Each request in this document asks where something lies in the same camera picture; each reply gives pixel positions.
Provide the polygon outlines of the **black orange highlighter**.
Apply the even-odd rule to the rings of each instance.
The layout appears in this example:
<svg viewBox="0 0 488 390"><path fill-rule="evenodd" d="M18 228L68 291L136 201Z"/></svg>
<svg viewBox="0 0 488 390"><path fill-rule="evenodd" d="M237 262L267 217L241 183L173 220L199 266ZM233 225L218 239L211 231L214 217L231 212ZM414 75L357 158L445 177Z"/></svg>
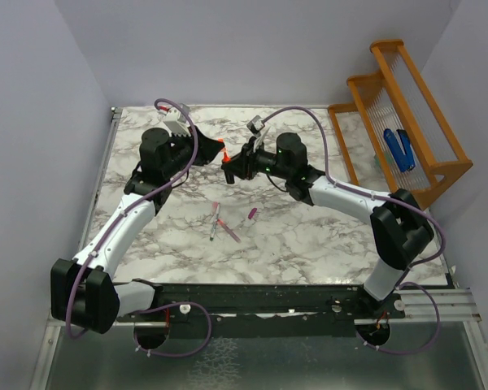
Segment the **black orange highlighter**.
<svg viewBox="0 0 488 390"><path fill-rule="evenodd" d="M231 158L229 157L228 155L228 152L227 152L227 149L226 148L223 148L222 149L222 153L223 153L223 158L222 158L222 162L223 163L227 163L231 160Z"/></svg>

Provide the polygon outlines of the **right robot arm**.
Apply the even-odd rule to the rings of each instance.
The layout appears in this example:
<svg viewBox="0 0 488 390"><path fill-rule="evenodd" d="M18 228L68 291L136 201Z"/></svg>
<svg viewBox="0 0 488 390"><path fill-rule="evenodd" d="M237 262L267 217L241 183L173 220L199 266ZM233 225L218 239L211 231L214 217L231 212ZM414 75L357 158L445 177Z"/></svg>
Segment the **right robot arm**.
<svg viewBox="0 0 488 390"><path fill-rule="evenodd" d="M331 181L307 160L307 148L292 132L277 137L276 151L255 146L252 137L222 170L229 184L235 178L251 180L264 173L285 181L285 189L296 201L327 207L371 226L379 259L357 298L359 312L375 318L386 309L386 298L412 261L434 238L425 213L407 190L395 193L370 192L365 188Z"/></svg>

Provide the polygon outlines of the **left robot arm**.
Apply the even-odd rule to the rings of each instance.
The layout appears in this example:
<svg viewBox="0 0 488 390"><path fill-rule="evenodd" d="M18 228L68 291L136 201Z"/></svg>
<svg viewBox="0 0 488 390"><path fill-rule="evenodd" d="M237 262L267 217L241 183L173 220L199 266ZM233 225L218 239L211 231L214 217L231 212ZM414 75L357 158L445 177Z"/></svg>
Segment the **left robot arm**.
<svg viewBox="0 0 488 390"><path fill-rule="evenodd" d="M139 232L159 213L172 191L172 179L191 166L212 162L222 141L197 131L192 136L151 128L142 134L140 161L124 188L115 213L73 259L59 259L50 271L51 313L67 327L103 334L122 316L157 319L163 300L148 282L114 284L117 267Z"/></svg>

